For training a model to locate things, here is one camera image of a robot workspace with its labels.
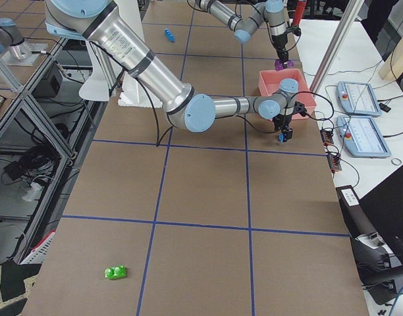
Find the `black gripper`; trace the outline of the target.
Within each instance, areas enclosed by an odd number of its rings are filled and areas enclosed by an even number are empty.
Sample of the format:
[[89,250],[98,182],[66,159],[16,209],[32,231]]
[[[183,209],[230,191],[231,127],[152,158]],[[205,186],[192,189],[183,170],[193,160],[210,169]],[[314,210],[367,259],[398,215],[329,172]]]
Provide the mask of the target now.
[[292,129],[289,128],[291,122],[291,115],[278,114],[273,118],[275,130],[284,130],[284,142],[292,138]]
[[287,33],[272,35],[273,47],[277,50],[277,55],[282,63],[288,62],[288,51],[286,45],[288,43]]

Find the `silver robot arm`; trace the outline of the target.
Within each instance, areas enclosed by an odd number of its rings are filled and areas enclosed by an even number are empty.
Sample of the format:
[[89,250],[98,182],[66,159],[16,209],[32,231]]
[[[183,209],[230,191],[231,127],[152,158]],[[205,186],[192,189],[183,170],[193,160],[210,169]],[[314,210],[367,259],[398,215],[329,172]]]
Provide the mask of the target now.
[[292,66],[289,60],[288,34],[294,29],[290,27],[284,12],[282,1],[265,1],[253,4],[250,16],[244,18],[235,10],[231,10],[221,1],[189,1],[195,10],[214,16],[217,20],[234,32],[234,37],[241,43],[247,43],[260,27],[265,24],[272,47],[277,52],[276,69]]
[[[240,43],[246,43],[264,23],[271,28],[271,43],[278,53],[277,64],[286,66],[286,44],[289,33],[299,32],[290,26],[282,1],[257,3],[248,18],[241,18],[220,1],[196,1],[205,13],[213,15],[234,32]],[[298,83],[285,78],[269,97],[233,97],[212,99],[198,93],[189,83],[181,82],[144,43],[143,39],[121,17],[115,1],[46,1],[45,18],[50,34],[94,43],[125,69],[163,105],[169,123],[191,132],[205,132],[215,119],[256,113],[272,120],[279,140],[292,137],[290,122],[296,113],[295,94]]]

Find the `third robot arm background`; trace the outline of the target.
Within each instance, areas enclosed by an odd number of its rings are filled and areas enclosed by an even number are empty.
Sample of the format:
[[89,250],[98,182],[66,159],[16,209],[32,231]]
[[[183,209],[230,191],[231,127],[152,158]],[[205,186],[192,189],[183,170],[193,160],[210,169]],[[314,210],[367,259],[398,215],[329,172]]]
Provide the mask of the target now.
[[16,23],[0,18],[0,57],[9,66],[32,66],[38,55],[33,54],[35,44],[28,43]]

